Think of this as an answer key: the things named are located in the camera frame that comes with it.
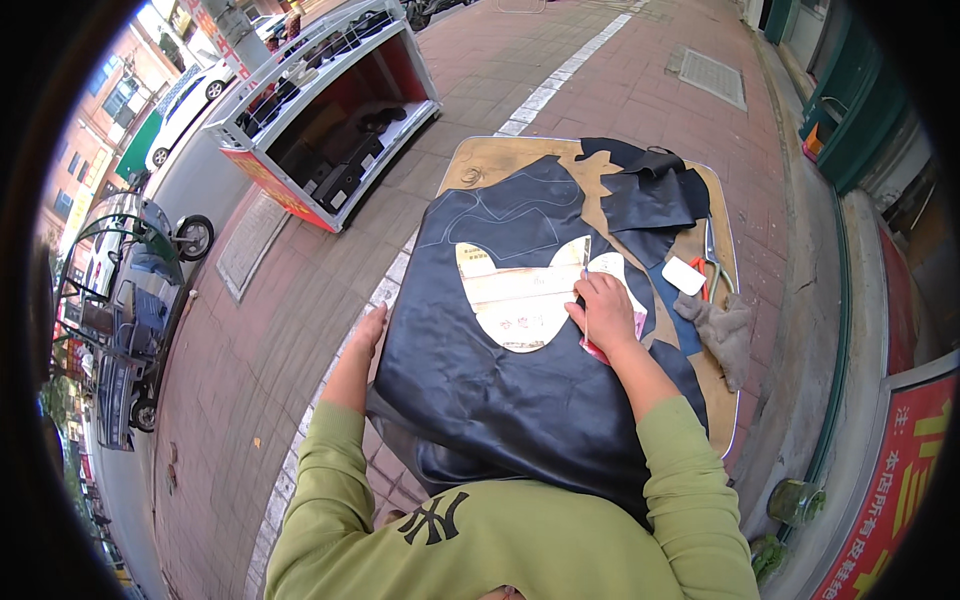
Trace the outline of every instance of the car wheel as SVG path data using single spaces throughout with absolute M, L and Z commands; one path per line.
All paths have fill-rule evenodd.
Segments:
M 220 94 L 224 93 L 224 87 L 227 84 L 217 80 L 215 82 L 210 82 L 210 85 L 206 87 L 206 99 L 213 100 Z
M 156 429 L 156 399 L 140 398 L 130 410 L 130 423 L 144 433 Z
M 213 246 L 213 224 L 203 215 L 192 215 L 183 220 L 175 235 L 174 248 L 183 262 L 200 260 Z
M 154 150 L 154 155 L 151 157 L 151 160 L 156 166 L 162 165 L 167 161 L 167 158 L 170 157 L 170 151 L 166 148 L 157 148 Z

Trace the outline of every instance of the white car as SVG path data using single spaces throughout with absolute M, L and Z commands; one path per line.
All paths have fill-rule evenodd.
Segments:
M 90 252 L 90 264 L 86 267 L 87 289 L 101 296 L 109 296 L 113 286 L 113 276 L 120 264 L 120 243 L 124 234 L 119 231 L 104 231 L 93 238 Z
M 256 29 L 256 36 L 267 41 L 272 36 L 278 36 L 286 27 L 286 14 L 264 14 L 251 21 Z
M 160 131 L 147 151 L 147 168 L 155 171 L 170 157 L 170 151 L 211 101 L 224 93 L 236 77 L 224 60 L 207 67 L 190 81 L 163 115 Z

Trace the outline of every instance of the brick pavement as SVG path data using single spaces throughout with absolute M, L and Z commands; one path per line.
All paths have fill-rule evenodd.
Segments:
M 503 14 L 481 2 L 427 28 L 418 41 L 443 96 L 440 121 L 399 158 L 342 234 L 291 219 L 237 306 L 211 266 L 256 190 L 241 203 L 198 279 L 200 297 L 181 322 L 160 399 L 156 539 L 162 568 L 180 597 L 252 595 L 252 559 L 262 563 L 270 551 L 257 540 L 278 522 L 268 501 L 292 491 L 275 488 L 282 481 L 277 474 L 290 467 L 291 444 L 299 442 L 311 401 L 351 324 L 375 291 L 396 288 L 383 288 L 381 280 L 388 270 L 402 277 L 397 254 L 457 145 L 497 131 L 538 84 L 630 7 L 635 3 L 564 1 L 540 14 Z M 524 134 L 608 135 L 641 147 L 662 145 L 719 175 L 741 286 L 756 307 L 750 381 L 730 467 L 763 392 L 782 298 L 786 220 L 777 126 L 733 4 L 652 0 L 628 14 L 632 18 Z M 666 72 L 676 44 L 740 69 L 748 111 Z M 162 477 L 170 442 L 180 457 L 172 495 Z M 422 499 L 420 487 L 370 427 L 364 453 L 377 524 L 387 510 L 409 510 Z

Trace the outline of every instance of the gray cloth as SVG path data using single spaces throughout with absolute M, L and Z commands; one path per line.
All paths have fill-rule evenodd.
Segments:
M 727 377 L 727 389 L 736 392 L 750 369 L 750 306 L 739 294 L 727 294 L 727 310 L 681 293 L 673 303 L 677 314 L 693 322 L 700 341 L 716 357 Z

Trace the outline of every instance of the motor scooter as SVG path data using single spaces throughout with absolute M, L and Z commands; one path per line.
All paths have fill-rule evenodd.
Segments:
M 430 24 L 430 17 L 437 12 L 452 9 L 458 4 L 464 6 L 473 4 L 476 0 L 407 0 L 400 4 L 407 11 L 407 21 L 410 29 L 415 32 L 423 31 Z

